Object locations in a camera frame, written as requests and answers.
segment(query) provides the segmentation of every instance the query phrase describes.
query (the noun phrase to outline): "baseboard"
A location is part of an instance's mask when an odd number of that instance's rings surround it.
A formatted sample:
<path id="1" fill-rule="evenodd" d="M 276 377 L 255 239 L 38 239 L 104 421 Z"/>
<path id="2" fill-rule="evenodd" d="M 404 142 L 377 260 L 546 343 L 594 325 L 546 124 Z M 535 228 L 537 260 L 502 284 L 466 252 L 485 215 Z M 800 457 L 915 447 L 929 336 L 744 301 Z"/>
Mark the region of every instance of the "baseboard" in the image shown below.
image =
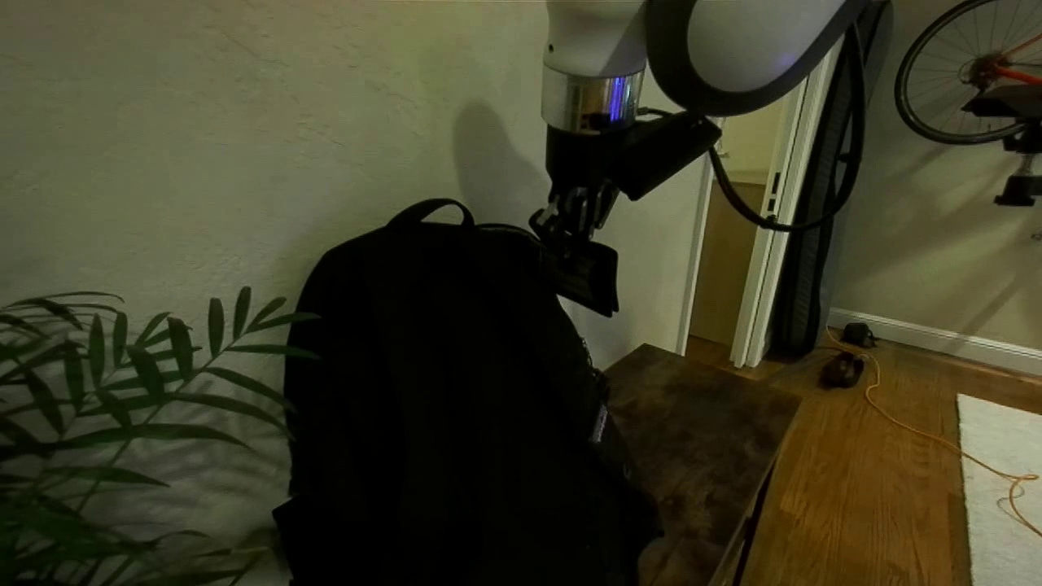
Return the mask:
<path id="1" fill-rule="evenodd" d="M 866 323 L 878 339 L 929 348 L 939 354 L 953 354 L 963 360 L 979 360 L 1002 370 L 1042 373 L 1042 352 L 946 327 L 929 327 L 918 323 L 886 320 L 873 312 L 831 308 L 831 325 Z"/>

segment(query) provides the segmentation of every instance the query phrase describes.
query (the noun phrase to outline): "wooden table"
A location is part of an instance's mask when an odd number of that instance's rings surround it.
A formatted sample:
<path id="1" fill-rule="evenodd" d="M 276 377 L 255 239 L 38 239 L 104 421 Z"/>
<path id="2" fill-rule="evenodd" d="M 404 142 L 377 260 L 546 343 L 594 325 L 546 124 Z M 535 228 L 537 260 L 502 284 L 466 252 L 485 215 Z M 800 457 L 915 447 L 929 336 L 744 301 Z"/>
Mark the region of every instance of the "wooden table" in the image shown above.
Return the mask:
<path id="1" fill-rule="evenodd" d="M 641 343 L 609 368 L 613 416 L 663 536 L 641 586 L 739 581 L 798 398 Z"/>

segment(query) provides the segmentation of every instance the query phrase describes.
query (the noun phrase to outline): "bicycle wheel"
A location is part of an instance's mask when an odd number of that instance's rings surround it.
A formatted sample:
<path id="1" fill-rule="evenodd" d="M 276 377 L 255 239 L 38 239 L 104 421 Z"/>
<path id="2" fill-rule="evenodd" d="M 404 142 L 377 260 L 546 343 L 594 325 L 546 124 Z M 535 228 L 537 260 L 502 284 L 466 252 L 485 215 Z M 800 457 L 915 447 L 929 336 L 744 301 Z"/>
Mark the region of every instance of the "bicycle wheel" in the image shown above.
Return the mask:
<path id="1" fill-rule="evenodd" d="M 990 142 L 1017 133 L 1017 118 L 977 118 L 974 98 L 1011 83 L 994 72 L 994 57 L 1017 48 L 1018 66 L 1039 57 L 1042 2 L 1039 0 L 966 0 L 940 12 L 907 53 L 896 79 L 896 106 L 903 121 L 939 142 Z"/>

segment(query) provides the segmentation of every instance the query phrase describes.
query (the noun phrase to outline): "door frame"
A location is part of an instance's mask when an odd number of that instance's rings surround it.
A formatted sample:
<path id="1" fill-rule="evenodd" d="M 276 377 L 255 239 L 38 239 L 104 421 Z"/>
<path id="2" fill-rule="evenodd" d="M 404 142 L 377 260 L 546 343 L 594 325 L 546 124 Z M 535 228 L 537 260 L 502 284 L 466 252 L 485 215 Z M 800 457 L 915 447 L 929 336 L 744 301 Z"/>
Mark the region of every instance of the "door frame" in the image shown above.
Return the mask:
<path id="1" fill-rule="evenodd" d="M 822 109 L 836 72 L 841 48 L 845 43 L 836 43 L 822 57 L 822 66 L 796 86 L 793 105 L 784 109 L 782 141 L 772 162 L 772 185 L 761 198 L 761 215 L 774 215 L 782 223 L 787 223 L 798 210 L 798 198 L 805 192 L 809 162 L 822 126 Z M 787 231 L 755 231 L 737 341 L 731 348 L 731 360 L 737 368 L 755 368 L 767 359 L 784 249 Z"/>

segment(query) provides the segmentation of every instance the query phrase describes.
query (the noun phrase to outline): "hardwood floor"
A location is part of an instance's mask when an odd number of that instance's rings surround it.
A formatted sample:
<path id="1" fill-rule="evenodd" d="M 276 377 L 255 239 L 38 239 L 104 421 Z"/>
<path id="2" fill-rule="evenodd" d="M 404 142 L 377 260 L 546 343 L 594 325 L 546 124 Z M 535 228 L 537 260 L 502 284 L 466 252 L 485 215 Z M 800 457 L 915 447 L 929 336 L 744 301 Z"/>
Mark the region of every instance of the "hardwood floor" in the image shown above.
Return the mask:
<path id="1" fill-rule="evenodd" d="M 862 391 L 822 391 L 816 370 L 831 354 L 833 348 L 816 348 L 798 364 L 739 370 L 805 398 L 774 464 L 745 581 L 971 581 L 961 457 L 883 421 Z M 873 354 L 873 398 L 953 442 L 958 394 L 1042 412 L 1039 380 L 903 343 L 878 343 Z M 725 352 L 710 341 L 694 341 L 688 359 L 731 368 Z"/>

